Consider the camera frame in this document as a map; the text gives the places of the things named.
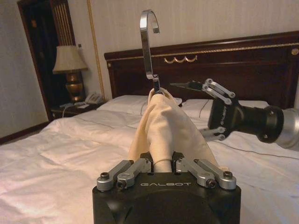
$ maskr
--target dark wood headboard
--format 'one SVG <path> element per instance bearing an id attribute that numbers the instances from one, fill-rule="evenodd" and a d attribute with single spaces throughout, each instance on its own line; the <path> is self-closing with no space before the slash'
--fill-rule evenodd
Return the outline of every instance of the dark wood headboard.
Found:
<path id="1" fill-rule="evenodd" d="M 212 78 L 239 99 L 264 100 L 283 109 L 294 106 L 299 31 L 156 47 L 151 48 L 151 54 L 154 73 L 174 97 L 209 98 L 169 83 Z M 148 95 L 152 82 L 145 76 L 141 49 L 105 53 L 105 59 L 113 98 Z"/>

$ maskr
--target wall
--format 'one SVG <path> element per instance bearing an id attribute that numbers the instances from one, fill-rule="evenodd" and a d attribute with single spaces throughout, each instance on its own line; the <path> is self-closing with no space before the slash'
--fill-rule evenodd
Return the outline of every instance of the wall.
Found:
<path id="1" fill-rule="evenodd" d="M 86 94 L 94 91 L 100 93 L 99 76 L 86 0 L 69 0 L 68 3 L 76 44 L 80 43 L 82 45 L 79 52 L 88 67 L 88 71 L 82 72 L 85 92 Z"/>
<path id="2" fill-rule="evenodd" d="M 0 137 L 48 121 L 16 2 L 0 1 Z"/>
<path id="3" fill-rule="evenodd" d="M 77 8 L 74 26 L 83 32 L 89 25 L 86 1 L 69 1 L 74 11 Z M 150 32 L 151 47 L 299 30 L 297 0 L 90 1 L 107 98 L 111 89 L 104 53 L 141 48 L 139 20 L 145 9 L 155 12 L 161 31 L 155 36 Z M 93 73 L 92 79 L 98 82 L 98 74 Z"/>

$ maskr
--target beige cloth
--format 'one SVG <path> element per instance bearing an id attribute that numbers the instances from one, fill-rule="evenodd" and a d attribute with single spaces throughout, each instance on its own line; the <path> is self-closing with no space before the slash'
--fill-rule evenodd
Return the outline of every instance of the beige cloth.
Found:
<path id="1" fill-rule="evenodd" d="M 138 160 L 141 153 L 150 151 L 155 172 L 171 172 L 174 151 L 185 158 L 206 159 L 218 163 L 205 139 L 190 118 L 179 108 L 172 95 L 161 88 L 162 94 L 149 93 L 145 111 L 129 150 L 129 159 Z"/>

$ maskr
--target baseboard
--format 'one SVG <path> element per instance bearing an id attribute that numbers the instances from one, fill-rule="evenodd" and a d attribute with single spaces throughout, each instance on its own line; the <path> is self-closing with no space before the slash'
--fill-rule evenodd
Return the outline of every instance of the baseboard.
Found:
<path id="1" fill-rule="evenodd" d="M 19 132 L 16 132 L 16 133 L 4 136 L 4 137 L 0 138 L 0 145 L 2 145 L 5 142 L 8 142 L 8 141 L 17 139 L 19 137 L 22 137 L 22 136 L 24 136 L 26 134 L 29 134 L 31 132 L 38 131 L 39 129 L 42 129 L 42 128 L 46 127 L 48 124 L 49 124 L 49 122 L 47 121 L 47 122 L 41 123 L 39 125 L 35 125 L 33 127 L 24 129 L 22 131 L 19 131 Z"/>

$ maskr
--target metal hook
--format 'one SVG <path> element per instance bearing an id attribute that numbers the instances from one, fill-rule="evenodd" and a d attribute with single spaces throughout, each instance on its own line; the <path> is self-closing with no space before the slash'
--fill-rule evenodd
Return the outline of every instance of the metal hook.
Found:
<path id="1" fill-rule="evenodd" d="M 154 34 L 160 33 L 159 25 L 154 12 L 151 9 L 144 10 L 141 13 L 141 18 L 140 18 L 140 34 L 141 34 L 142 51 L 144 57 L 144 67 L 145 67 L 146 77 L 148 79 L 152 79 L 154 82 L 155 93 L 160 93 L 161 91 L 160 91 L 159 77 L 158 75 L 153 74 L 153 68 L 151 63 L 150 43 L 149 43 L 149 34 L 148 34 L 149 15 L 151 15 L 153 18 L 152 27 L 153 27 Z"/>

